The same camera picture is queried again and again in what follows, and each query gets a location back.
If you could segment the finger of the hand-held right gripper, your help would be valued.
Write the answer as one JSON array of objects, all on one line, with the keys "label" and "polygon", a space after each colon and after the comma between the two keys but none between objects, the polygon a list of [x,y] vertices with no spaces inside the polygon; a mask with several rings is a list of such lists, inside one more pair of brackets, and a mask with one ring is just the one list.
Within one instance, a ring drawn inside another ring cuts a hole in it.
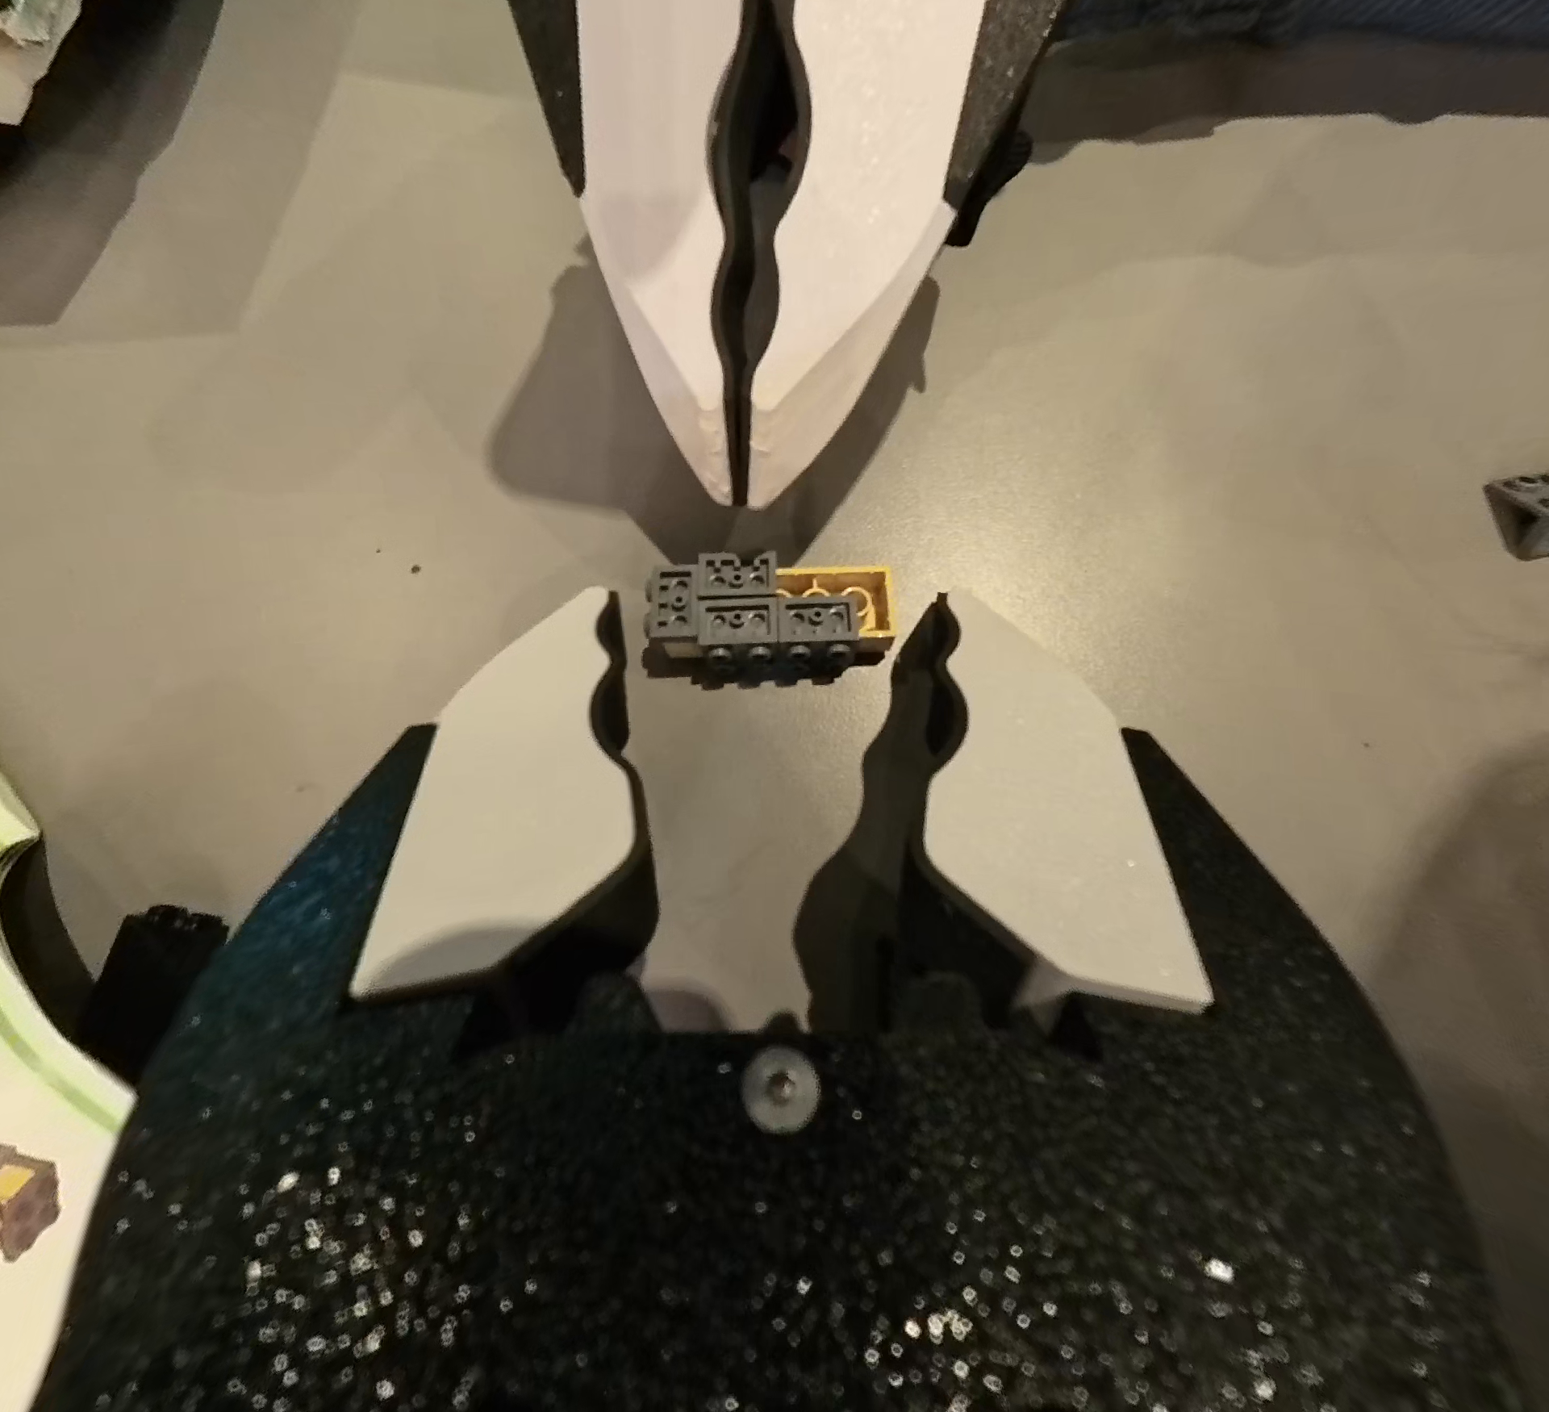
[{"label": "finger of the hand-held right gripper", "polygon": [[747,0],[576,0],[582,222],[647,394],[711,500],[729,500],[725,352],[725,94],[755,36]]},{"label": "finger of the hand-held right gripper", "polygon": [[777,316],[747,391],[747,511],[843,429],[948,234],[988,0],[771,0],[799,100],[771,234]]}]

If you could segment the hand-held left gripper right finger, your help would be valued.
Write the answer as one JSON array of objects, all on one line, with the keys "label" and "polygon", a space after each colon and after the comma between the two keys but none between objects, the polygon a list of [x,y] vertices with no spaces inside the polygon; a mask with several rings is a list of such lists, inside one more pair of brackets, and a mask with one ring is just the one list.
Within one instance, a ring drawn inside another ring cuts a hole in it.
[{"label": "hand-held left gripper right finger", "polygon": [[974,1015],[1213,1006],[1121,719],[988,597],[940,593],[895,644],[861,815],[883,1015],[926,981],[961,988]]}]

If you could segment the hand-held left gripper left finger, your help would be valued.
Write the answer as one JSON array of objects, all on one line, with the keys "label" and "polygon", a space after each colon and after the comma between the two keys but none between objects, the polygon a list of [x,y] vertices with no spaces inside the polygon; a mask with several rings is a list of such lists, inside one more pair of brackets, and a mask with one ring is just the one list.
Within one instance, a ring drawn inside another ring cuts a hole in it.
[{"label": "hand-held left gripper left finger", "polygon": [[352,1006],[476,981],[571,1006],[584,977],[647,966],[657,866],[623,672],[623,602],[584,584],[456,690],[352,966]]}]

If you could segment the dark grey brick yellow tile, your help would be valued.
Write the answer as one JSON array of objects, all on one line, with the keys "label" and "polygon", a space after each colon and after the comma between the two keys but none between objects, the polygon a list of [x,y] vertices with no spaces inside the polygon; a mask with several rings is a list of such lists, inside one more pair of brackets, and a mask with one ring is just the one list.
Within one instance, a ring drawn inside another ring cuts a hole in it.
[{"label": "dark grey brick yellow tile", "polygon": [[693,656],[701,653],[701,568],[670,563],[647,572],[647,644],[657,656]]}]

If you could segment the grey desk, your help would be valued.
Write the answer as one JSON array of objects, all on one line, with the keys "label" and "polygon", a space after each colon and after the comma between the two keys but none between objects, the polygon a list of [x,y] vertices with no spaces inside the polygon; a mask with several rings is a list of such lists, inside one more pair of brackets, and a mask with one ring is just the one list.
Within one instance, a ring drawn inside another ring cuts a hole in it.
[{"label": "grey desk", "polygon": [[239,922],[495,644],[711,543],[974,593],[1409,1056],[1543,1408],[1543,51],[1056,47],[823,462],[725,513],[509,0],[86,0],[9,125],[9,918]]}]

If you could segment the black long brick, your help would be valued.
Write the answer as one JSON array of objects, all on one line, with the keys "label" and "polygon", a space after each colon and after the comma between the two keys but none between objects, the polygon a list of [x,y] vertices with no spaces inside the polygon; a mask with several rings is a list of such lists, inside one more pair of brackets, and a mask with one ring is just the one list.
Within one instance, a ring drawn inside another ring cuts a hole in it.
[{"label": "black long brick", "polygon": [[187,907],[187,901],[152,901],[146,918],[128,918],[110,966],[76,1010],[76,1044],[122,1074],[128,1088],[146,1084],[146,1062],[155,1056],[160,1033],[176,1029],[187,991],[210,968],[210,955],[227,946],[227,922]]}]

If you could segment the open instruction booklet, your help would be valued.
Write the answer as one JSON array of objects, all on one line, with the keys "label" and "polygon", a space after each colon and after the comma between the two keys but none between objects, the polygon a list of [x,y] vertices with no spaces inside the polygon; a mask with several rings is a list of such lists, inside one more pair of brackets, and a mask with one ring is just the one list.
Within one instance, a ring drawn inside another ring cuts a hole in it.
[{"label": "open instruction booklet", "polygon": [[88,968],[58,922],[38,815],[0,781],[0,1408],[23,1412],[64,1327],[71,1274],[133,1088],[71,1033]]}]

